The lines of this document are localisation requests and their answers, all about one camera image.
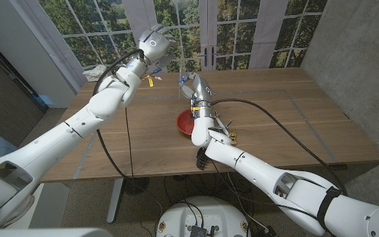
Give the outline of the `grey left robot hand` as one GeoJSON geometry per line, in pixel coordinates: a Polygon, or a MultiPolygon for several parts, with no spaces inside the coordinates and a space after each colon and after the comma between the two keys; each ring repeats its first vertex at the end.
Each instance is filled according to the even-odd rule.
{"type": "Polygon", "coordinates": [[[177,41],[168,33],[162,24],[156,24],[144,31],[139,37],[138,49],[144,54],[144,61],[148,65],[164,68],[173,60],[173,49],[178,46],[177,41]]]}

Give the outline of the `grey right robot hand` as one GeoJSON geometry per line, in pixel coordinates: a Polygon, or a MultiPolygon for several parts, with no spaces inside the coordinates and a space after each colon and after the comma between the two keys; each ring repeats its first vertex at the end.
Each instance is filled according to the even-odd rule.
{"type": "Polygon", "coordinates": [[[191,111],[200,111],[211,106],[212,89],[201,75],[189,72],[180,74],[178,86],[185,98],[190,99],[191,111]]]}

